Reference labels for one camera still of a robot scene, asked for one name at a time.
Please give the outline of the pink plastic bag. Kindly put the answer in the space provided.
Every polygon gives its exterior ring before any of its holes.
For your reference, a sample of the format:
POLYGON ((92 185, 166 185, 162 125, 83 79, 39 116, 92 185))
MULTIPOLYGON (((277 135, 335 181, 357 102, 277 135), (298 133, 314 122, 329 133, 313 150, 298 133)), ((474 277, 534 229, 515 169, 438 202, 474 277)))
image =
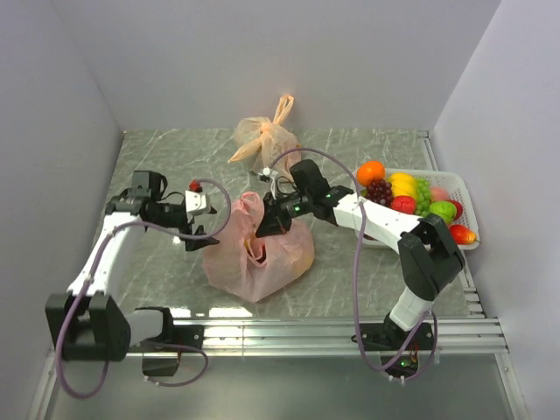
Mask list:
POLYGON ((315 257, 311 230, 294 220, 286 234, 258 238, 264 204, 245 192, 232 204, 217 244, 203 249, 202 267, 214 288, 256 303, 299 279, 315 257))

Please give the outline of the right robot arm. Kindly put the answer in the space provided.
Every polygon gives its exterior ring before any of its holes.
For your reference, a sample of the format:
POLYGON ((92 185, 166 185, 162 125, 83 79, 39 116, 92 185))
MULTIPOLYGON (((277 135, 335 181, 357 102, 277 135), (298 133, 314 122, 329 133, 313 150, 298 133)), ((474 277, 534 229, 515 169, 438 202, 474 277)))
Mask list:
POLYGON ((266 167, 259 172, 270 190, 263 198, 264 216, 257 237, 286 234, 294 219, 312 214, 336 227, 363 230, 394 250, 405 286, 376 340, 382 349, 408 347, 417 336, 417 323, 465 266, 445 221, 436 214, 420 217, 397 212, 343 185, 331 186, 310 159, 293 165, 290 174, 294 190, 283 193, 277 187, 277 171, 266 167))

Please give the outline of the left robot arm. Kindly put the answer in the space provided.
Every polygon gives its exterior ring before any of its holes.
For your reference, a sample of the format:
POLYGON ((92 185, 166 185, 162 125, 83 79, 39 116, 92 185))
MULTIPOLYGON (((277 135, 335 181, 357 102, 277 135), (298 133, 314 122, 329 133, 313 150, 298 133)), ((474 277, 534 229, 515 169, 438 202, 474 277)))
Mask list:
POLYGON ((47 324, 57 356, 63 361, 121 361, 133 346, 147 342, 165 352, 176 341, 169 309, 141 307, 123 313, 116 293, 137 244, 147 230, 169 233, 186 251, 217 244, 194 219, 214 208, 193 180, 178 204, 168 201, 167 178, 154 171, 135 171, 131 184, 109 199, 102 229, 90 257, 64 293, 45 304, 47 324))

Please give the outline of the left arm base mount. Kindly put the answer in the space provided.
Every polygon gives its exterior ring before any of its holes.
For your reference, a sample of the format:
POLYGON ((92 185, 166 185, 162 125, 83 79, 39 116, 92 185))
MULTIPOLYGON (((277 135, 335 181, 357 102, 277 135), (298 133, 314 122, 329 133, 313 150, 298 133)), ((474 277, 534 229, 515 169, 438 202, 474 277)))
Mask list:
POLYGON ((201 356, 204 338, 203 325, 180 325, 172 329, 167 339, 145 340, 139 345, 143 374, 170 380, 179 371, 184 354, 201 356))

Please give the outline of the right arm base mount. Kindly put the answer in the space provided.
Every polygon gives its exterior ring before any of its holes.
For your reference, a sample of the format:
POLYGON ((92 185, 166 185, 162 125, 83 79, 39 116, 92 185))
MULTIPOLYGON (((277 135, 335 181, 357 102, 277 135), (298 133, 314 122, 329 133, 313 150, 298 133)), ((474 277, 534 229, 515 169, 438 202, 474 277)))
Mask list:
POLYGON ((405 383, 416 379, 434 361, 438 347, 438 324, 423 322, 409 332, 389 318, 381 323, 360 323, 360 334, 351 337, 367 366, 390 381, 405 383), (392 352, 375 365, 367 353, 392 352))

